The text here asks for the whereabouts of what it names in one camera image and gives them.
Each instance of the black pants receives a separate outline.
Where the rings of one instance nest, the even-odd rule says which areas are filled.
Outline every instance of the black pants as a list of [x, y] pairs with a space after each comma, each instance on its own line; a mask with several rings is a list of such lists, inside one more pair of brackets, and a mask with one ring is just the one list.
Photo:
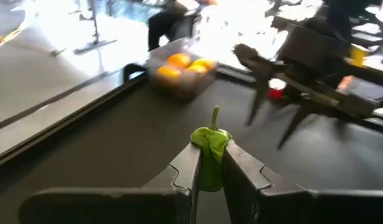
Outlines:
[[149, 51], [160, 47], [160, 37], [169, 33], [173, 25], [182, 19], [183, 14], [173, 10], [157, 13], [149, 19]]

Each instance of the plastic container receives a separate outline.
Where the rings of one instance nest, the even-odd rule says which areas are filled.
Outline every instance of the plastic container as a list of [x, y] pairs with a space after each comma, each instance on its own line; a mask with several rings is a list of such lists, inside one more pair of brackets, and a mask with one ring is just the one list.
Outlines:
[[[147, 73], [150, 76], [152, 84], [183, 100], [194, 99], [215, 79], [215, 68], [217, 62], [214, 62], [215, 66], [202, 76], [197, 73], [187, 72], [182, 68], [176, 68], [167, 64], [167, 59], [170, 56], [179, 53], [187, 54], [190, 57], [191, 62], [194, 62], [199, 58], [203, 58], [201, 55], [194, 54], [188, 50], [192, 44], [193, 41], [186, 38], [173, 41], [163, 47], [159, 47], [151, 51], [150, 57], [146, 61]], [[171, 82], [171, 80], [166, 80], [157, 75], [157, 70], [164, 65], [180, 70], [180, 78], [177, 79], [176, 82]]]

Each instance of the clear plastic bin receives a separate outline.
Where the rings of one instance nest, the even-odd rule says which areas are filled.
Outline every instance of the clear plastic bin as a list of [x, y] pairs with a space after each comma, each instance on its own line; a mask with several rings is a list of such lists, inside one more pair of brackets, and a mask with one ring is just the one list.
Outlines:
[[[197, 55], [188, 50], [192, 44], [192, 40], [183, 38], [151, 51], [150, 57], [146, 61], [147, 73], [150, 76], [150, 80], [156, 85], [163, 85], [162, 82], [158, 82], [160, 79], [157, 76], [157, 69], [164, 65], [170, 66], [167, 64], [167, 59], [174, 54], [185, 53], [190, 57], [191, 62], [203, 58], [201, 55]], [[196, 95], [200, 94], [215, 79], [215, 67], [217, 62], [214, 61], [214, 63], [214, 68], [203, 76], [177, 68], [181, 71], [180, 79], [176, 85], [167, 83], [165, 88], [181, 98], [190, 99], [196, 97]]]

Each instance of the black table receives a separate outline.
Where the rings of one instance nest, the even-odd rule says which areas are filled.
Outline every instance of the black table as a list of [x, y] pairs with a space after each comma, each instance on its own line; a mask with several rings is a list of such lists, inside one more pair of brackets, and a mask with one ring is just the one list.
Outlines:
[[[294, 108], [273, 113], [265, 106], [247, 127], [253, 96], [248, 87], [216, 80], [191, 103], [179, 104], [145, 83], [144, 76], [128, 81], [0, 158], [7, 160], [0, 165], [0, 223], [17, 223], [21, 202], [49, 187], [143, 186], [188, 144], [196, 128], [210, 123], [215, 105], [221, 107], [220, 128], [291, 182], [309, 189], [383, 189], [381, 133], [350, 124], [340, 137], [335, 120], [312, 116], [277, 151]], [[211, 203], [200, 201], [199, 207]]]

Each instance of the red object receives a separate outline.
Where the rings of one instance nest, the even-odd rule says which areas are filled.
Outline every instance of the red object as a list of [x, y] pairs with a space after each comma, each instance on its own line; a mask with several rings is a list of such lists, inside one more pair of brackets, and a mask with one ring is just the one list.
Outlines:
[[269, 98], [271, 100], [280, 99], [282, 96], [283, 96], [283, 90], [275, 90], [275, 89], [269, 90]]

